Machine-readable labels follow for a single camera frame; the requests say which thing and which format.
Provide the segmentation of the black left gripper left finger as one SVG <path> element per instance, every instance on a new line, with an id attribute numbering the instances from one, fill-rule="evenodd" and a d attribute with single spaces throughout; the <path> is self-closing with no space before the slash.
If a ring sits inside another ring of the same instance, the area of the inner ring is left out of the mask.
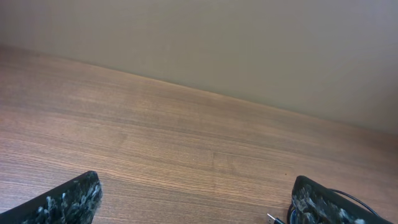
<path id="1" fill-rule="evenodd" d="M 91 224 L 103 196 L 95 171 L 88 171 L 1 214 L 1 224 Z"/>

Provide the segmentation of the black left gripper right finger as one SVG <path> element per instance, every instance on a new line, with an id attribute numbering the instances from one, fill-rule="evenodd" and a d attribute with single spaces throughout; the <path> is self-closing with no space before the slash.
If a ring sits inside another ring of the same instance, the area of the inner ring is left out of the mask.
<path id="1" fill-rule="evenodd" d="M 304 175 L 292 189 L 291 224 L 392 224 L 364 202 Z"/>

